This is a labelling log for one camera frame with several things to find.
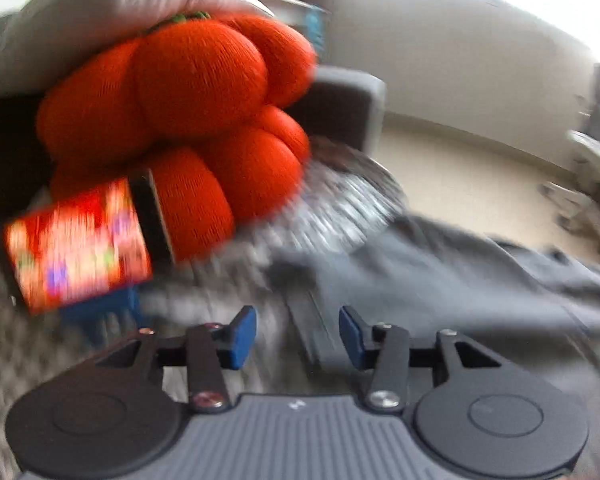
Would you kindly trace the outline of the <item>smartphone with lit screen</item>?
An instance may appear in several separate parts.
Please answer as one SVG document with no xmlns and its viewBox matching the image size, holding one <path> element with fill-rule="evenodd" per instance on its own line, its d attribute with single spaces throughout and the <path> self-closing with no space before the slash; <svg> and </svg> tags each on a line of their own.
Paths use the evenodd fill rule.
<svg viewBox="0 0 600 480">
<path fill-rule="evenodd" d="M 15 302 L 31 314 L 147 282 L 173 265 L 148 170 L 0 225 L 0 266 Z"/>
</svg>

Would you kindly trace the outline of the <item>orange pumpkin plush cushion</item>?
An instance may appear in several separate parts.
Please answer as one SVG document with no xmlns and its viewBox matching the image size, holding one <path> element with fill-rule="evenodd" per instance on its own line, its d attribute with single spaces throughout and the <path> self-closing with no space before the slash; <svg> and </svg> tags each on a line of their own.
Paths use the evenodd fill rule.
<svg viewBox="0 0 600 480">
<path fill-rule="evenodd" d="M 164 24 L 89 58 L 42 99 L 36 133 L 65 198 L 150 171 L 176 261 L 204 258 L 299 191 L 311 150 L 288 114 L 316 53 L 249 14 Z"/>
</svg>

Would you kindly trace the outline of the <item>grey checkered sofa blanket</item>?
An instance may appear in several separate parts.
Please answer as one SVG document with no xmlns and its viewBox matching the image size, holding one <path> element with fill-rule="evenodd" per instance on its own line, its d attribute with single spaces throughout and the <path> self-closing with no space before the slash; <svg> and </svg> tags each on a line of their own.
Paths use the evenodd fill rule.
<svg viewBox="0 0 600 480">
<path fill-rule="evenodd" d="M 204 321 L 227 322 L 250 304 L 258 336 L 246 365 L 225 379 L 231 394 L 326 388 L 304 365 L 304 350 L 284 303 L 266 276 L 283 254 L 342 256 L 404 211 L 400 184 L 364 154 L 323 138 L 311 143 L 301 191 L 268 221 L 241 229 L 209 259 L 186 263 L 140 291 L 140 307 L 160 333 L 176 336 Z M 30 316 L 8 296 L 0 271 L 0 479 L 17 477 L 4 422 L 23 393 L 95 352 L 57 314 Z"/>
</svg>

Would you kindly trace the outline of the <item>light grey pillow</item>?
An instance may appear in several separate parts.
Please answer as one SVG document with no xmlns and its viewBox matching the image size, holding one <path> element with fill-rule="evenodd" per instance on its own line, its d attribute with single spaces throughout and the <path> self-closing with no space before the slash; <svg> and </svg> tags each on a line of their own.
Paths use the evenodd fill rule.
<svg viewBox="0 0 600 480">
<path fill-rule="evenodd" d="M 0 16 L 0 98 L 46 90 L 94 53 L 197 11 L 272 14 L 258 0 L 29 0 Z"/>
</svg>

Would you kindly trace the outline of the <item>blue phone stand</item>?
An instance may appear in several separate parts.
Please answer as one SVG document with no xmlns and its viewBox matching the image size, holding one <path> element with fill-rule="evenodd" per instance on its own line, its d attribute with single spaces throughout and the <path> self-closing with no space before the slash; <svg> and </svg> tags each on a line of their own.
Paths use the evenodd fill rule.
<svg viewBox="0 0 600 480">
<path fill-rule="evenodd" d="M 109 320 L 117 322 L 122 333 L 146 326 L 135 285 L 63 307 L 59 310 L 59 318 L 62 324 L 77 328 L 96 348 L 104 346 L 110 338 L 106 325 Z"/>
</svg>

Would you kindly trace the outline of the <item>grey office chair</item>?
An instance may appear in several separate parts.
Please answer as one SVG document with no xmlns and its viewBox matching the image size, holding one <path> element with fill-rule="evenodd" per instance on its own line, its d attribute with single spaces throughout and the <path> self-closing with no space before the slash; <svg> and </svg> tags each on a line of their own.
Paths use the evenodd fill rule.
<svg viewBox="0 0 600 480">
<path fill-rule="evenodd" d="M 591 234 L 600 253 L 600 64 L 594 67 L 592 100 L 580 110 L 581 122 L 566 132 L 573 148 L 574 188 L 547 181 L 539 192 L 557 207 L 556 222 L 569 233 Z"/>
</svg>

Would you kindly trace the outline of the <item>dark grey sofa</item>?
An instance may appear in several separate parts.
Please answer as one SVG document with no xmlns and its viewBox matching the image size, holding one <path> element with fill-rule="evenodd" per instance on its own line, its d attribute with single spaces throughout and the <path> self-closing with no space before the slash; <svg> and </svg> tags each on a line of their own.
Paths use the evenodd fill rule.
<svg viewBox="0 0 600 480">
<path fill-rule="evenodd" d="M 381 133 L 386 84 L 377 77 L 321 65 L 304 96 L 286 109 L 309 136 L 368 154 Z M 54 164 L 35 133 L 42 92 L 0 98 L 0 223 L 27 209 L 50 182 Z"/>
</svg>

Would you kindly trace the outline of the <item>grey sweatshirt garment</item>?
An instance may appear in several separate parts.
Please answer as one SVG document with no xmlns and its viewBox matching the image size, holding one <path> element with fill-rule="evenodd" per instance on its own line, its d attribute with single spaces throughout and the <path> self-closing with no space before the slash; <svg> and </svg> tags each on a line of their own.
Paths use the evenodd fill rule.
<svg viewBox="0 0 600 480">
<path fill-rule="evenodd" d="M 411 214 L 329 250 L 273 234 L 238 240 L 159 278 L 142 300 L 177 326 L 257 308 L 256 348 L 232 391 L 342 389 L 353 370 L 337 318 L 350 306 L 415 338 L 458 330 L 560 388 L 600 392 L 600 266 Z"/>
</svg>

